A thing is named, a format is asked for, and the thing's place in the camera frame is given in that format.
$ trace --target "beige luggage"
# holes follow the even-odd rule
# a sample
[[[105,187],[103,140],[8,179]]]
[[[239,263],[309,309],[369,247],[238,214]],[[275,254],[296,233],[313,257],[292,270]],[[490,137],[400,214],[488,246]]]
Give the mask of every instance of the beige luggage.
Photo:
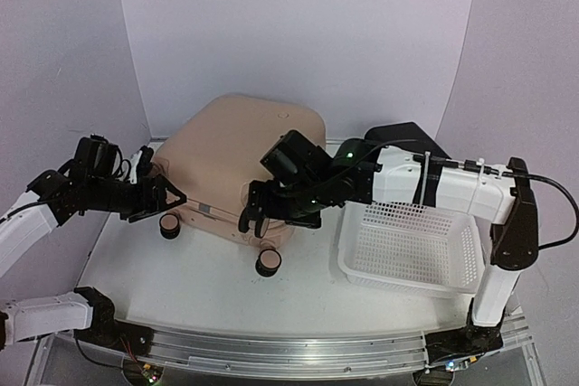
[[[291,129],[315,145],[325,147],[326,129],[313,110],[241,95],[213,100],[158,149],[155,168],[187,195],[187,203],[160,220],[161,232],[174,238],[180,222],[227,240],[260,248],[256,268],[263,276],[277,271],[276,249],[287,241],[293,227],[270,221],[265,235],[237,229],[249,184],[271,174],[261,158]]]

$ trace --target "white plastic basket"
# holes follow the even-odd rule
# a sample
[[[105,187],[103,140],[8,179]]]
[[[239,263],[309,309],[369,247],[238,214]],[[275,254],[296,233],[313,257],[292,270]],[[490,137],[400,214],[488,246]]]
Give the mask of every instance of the white plastic basket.
[[[484,269],[472,216],[397,202],[346,205],[338,265],[353,284],[446,298],[475,294]]]

